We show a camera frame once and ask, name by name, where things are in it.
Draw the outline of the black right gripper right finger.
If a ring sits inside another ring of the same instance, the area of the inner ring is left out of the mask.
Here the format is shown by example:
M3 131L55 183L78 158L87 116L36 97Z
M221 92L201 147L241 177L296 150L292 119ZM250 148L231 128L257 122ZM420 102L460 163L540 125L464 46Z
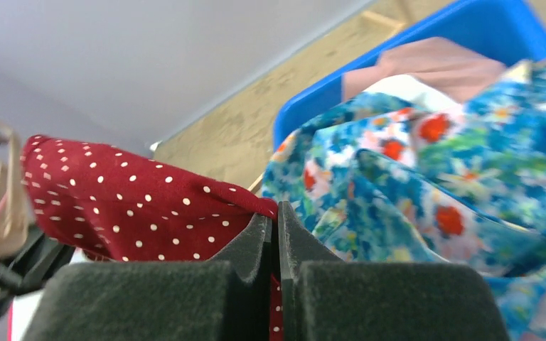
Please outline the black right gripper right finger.
M279 204L286 340L507 340L491 290L446 263L345 262Z

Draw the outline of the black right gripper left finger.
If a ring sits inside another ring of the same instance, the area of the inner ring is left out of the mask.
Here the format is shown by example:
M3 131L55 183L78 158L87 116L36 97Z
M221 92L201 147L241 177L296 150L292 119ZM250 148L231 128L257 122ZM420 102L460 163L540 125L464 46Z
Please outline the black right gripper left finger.
M25 340L267 340L272 222L204 262L76 263L47 283Z

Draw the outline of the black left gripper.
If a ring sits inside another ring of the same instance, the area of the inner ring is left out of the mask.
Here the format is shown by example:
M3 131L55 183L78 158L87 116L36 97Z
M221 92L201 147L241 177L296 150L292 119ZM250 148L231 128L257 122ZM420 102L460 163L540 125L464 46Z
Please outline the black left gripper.
M21 250L0 260L0 319L16 296L44 288L47 280L70 263L74 253L74 247L47 237L31 225Z

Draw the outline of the cream hanger of dress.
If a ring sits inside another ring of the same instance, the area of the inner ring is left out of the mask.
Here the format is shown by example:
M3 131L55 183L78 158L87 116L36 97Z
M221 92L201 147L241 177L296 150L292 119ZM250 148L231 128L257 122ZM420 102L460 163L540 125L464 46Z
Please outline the cream hanger of dress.
M0 121L0 258L15 254L28 237L29 213L20 156L18 134Z

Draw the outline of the red polka dot dress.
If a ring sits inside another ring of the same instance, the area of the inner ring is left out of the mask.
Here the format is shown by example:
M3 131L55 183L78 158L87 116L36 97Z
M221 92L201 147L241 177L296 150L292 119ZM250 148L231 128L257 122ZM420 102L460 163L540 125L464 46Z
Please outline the red polka dot dress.
M94 261L205 261L277 205L107 144L33 136L23 184L46 235Z

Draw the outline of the blue floral garment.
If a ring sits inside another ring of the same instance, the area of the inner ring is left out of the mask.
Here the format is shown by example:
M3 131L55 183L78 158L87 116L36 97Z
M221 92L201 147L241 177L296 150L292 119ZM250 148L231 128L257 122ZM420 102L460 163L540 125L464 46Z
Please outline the blue floral garment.
M430 112L361 92L281 144L262 195L345 261L468 265L512 340L546 340L546 61Z

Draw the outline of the pink pleated skirt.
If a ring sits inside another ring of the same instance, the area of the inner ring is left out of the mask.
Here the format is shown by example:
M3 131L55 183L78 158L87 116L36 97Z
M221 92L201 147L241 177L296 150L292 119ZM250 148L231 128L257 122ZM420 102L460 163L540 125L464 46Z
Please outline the pink pleated skirt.
M410 75L463 103L494 83L507 67L441 37L427 38L383 51L371 67L342 76L345 102L377 81Z

